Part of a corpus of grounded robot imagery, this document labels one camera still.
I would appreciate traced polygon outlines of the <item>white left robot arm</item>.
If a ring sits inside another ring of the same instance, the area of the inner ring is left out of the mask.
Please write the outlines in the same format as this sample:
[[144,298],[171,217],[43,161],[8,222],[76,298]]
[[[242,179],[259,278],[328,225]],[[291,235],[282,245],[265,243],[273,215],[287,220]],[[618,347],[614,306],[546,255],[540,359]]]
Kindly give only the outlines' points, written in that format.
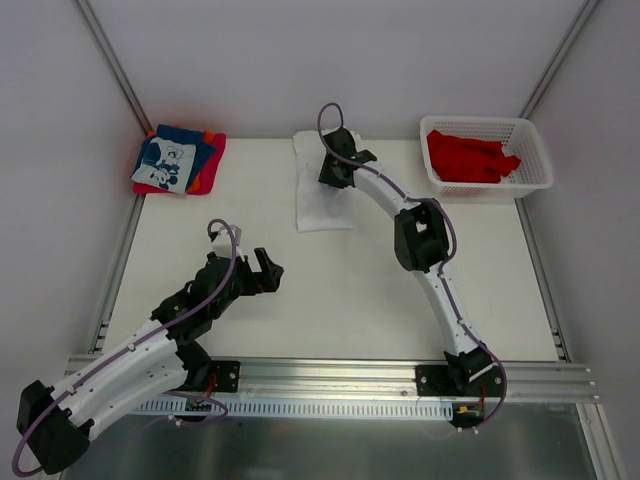
[[38,472],[75,463],[104,430],[145,401],[173,390],[199,390],[211,360],[198,338],[241,296],[274,293],[284,274],[263,248],[247,257],[211,252],[193,280],[166,298],[114,350],[47,386],[36,380],[20,396],[18,450],[29,449]]

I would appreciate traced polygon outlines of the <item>white t shirt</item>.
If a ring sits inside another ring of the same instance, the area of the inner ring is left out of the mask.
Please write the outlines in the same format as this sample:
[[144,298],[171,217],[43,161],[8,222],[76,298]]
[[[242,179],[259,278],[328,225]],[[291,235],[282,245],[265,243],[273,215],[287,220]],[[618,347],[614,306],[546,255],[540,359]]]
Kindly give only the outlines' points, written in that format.
[[296,227],[299,233],[351,230],[355,210],[349,189],[319,182],[326,150],[316,131],[293,136],[296,158]]

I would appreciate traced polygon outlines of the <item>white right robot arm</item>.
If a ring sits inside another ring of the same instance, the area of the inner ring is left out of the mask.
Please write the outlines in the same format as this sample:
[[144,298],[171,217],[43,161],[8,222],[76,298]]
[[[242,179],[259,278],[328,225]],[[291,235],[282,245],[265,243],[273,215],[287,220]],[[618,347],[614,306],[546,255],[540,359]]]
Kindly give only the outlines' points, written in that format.
[[345,128],[319,137],[326,150],[319,182],[357,189],[391,217],[396,259],[427,295],[445,342],[447,366],[441,373],[428,374],[426,385],[444,395],[505,396],[503,365],[474,332],[448,273],[457,240],[441,205],[405,193],[380,170],[373,153],[356,148]]

